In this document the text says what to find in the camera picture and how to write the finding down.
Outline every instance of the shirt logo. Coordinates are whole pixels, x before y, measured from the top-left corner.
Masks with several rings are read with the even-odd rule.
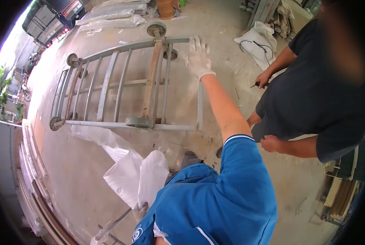
[[[142,235],[143,233],[143,229],[140,228],[142,225],[139,225],[138,227],[136,227],[135,231],[133,232],[133,236],[132,236],[132,242],[136,242],[136,240],[139,239],[139,237]]]

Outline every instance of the shoe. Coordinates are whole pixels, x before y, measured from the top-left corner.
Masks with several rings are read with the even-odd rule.
[[[184,155],[185,156],[193,156],[194,158],[197,158],[197,155],[195,154],[195,152],[193,152],[191,150],[187,151]]]
[[[217,153],[215,154],[217,156],[217,158],[221,158],[222,150],[223,150],[223,146],[217,150]]]

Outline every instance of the black cable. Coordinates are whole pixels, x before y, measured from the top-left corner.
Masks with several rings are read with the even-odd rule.
[[[242,45],[241,45],[241,43],[242,43],[242,42],[255,43],[257,46],[261,47],[261,49],[263,49],[263,51],[264,51],[264,56],[266,57],[267,63],[268,63],[268,65],[270,66],[270,63],[269,63],[268,58],[267,58],[267,55],[266,55],[267,50],[266,50],[265,48],[263,48],[263,46],[265,46],[265,47],[269,47],[269,48],[270,48],[270,50],[271,50],[271,54],[272,54],[271,59],[273,59],[273,58],[274,58],[274,52],[272,51],[272,48],[271,48],[270,46],[268,46],[268,45],[264,45],[264,44],[258,44],[258,43],[257,43],[257,42],[255,42],[255,41],[242,40],[242,41],[239,43],[239,45],[240,45],[240,49],[241,49],[241,51],[242,51],[242,52],[244,52],[244,50],[242,49]]]

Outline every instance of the gray metal frame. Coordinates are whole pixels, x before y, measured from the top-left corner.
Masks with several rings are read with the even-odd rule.
[[[153,122],[156,121],[156,113],[157,113],[157,106],[158,106],[158,96],[159,96],[159,86],[164,85],[164,96],[162,100],[162,112],[160,118],[160,124],[154,124],[151,128],[152,130],[189,130],[189,131],[201,131],[203,128],[203,85],[199,82],[198,87],[198,110],[197,110],[197,124],[196,125],[171,125],[166,124],[166,101],[168,95],[168,83],[169,83],[169,68],[170,68],[170,61],[171,61],[171,52],[173,50],[174,43],[188,43],[190,37],[163,37],[161,40],[159,38],[155,38],[152,40],[145,40],[141,42],[129,43],[122,46],[117,46],[111,49],[107,49],[91,56],[87,56],[84,58],[76,58],[75,61],[77,62],[74,66],[71,66],[69,69],[62,71],[60,75],[60,79],[56,86],[55,95],[53,97],[53,104],[51,109],[51,120],[53,118],[58,118],[57,122],[53,123],[53,125],[61,126],[63,124],[70,124],[70,125],[87,125],[87,126],[98,126],[98,127],[105,127],[105,128],[135,128],[132,126],[126,125],[126,123],[118,122],[119,112],[120,112],[120,105],[121,105],[121,97],[124,87],[131,87],[131,86],[148,86],[148,79],[143,80],[134,80],[134,81],[125,81],[126,80],[126,73],[128,70],[128,64],[131,58],[131,54],[136,49],[143,49],[154,47],[157,42],[162,42],[162,49],[158,58],[158,62],[156,63],[156,74],[155,74],[155,86],[151,93],[151,107],[149,113],[149,119]],[[168,58],[166,61],[166,71],[165,71],[165,78],[161,80],[161,71],[162,71],[162,62],[163,62],[163,52],[164,49],[167,50]],[[124,68],[122,71],[122,75],[120,78],[119,83],[111,83],[113,70],[116,65],[116,60],[122,52],[128,52],[128,56],[126,57]],[[102,62],[102,59],[111,56],[111,61],[107,67],[106,75],[104,78],[104,82],[102,86],[94,86],[96,77],[98,76],[98,71]],[[94,76],[92,77],[92,81],[89,88],[82,89],[82,82],[84,80],[84,76],[86,74],[88,65],[92,61],[97,61],[97,66],[94,72]],[[75,91],[76,82],[78,79],[78,70],[84,66],[84,71],[82,73],[82,78],[79,82],[78,90]],[[73,81],[70,82],[71,76],[74,74]],[[118,88],[117,92],[117,99],[114,109],[114,120],[112,122],[104,121],[105,115],[105,104],[107,100],[107,92],[111,88]],[[95,91],[101,91],[100,101],[98,105],[98,113],[97,113],[97,121],[88,121],[88,112],[89,112],[89,103],[91,101],[92,93]],[[83,116],[83,120],[75,120],[75,114],[77,112],[77,103],[78,98],[81,94],[87,94],[87,101],[86,101],[86,108]],[[76,96],[75,102],[73,103],[73,116],[72,119],[69,120],[67,117],[69,112],[71,112],[71,101],[72,97]],[[65,98],[67,97],[67,104],[66,104],[66,111],[63,114],[63,105],[65,102]]]

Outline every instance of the motorcycle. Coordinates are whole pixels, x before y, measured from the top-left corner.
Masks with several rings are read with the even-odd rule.
[[[23,96],[23,98],[24,98],[25,101],[27,101],[27,102],[30,102],[31,101],[31,90],[25,84],[22,84],[19,87],[19,91],[18,91],[17,98],[20,98],[21,96]]]
[[[30,53],[28,61],[30,61],[30,64],[36,65],[36,63],[40,59],[40,57],[41,57],[41,54],[38,53],[38,51],[36,50],[36,51]]]

